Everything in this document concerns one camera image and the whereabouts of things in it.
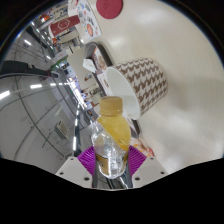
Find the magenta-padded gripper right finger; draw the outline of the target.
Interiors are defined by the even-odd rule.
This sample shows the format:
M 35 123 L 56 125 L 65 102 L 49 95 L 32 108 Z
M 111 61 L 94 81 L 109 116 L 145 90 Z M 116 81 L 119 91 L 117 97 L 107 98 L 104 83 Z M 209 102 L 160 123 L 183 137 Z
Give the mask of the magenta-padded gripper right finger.
M 143 187 L 167 175 L 167 171 L 155 157 L 146 157 L 135 147 L 129 147 L 127 162 L 127 186 L 129 188 Z

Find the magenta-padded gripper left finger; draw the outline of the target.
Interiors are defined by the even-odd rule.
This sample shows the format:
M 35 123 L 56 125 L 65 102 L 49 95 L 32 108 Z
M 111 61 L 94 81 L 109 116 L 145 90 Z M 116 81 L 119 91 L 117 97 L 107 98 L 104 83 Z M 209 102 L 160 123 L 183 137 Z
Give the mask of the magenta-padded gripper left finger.
M 69 157 L 56 175 L 84 188 L 96 188 L 96 158 L 93 147 L 89 147 L 77 157 Z

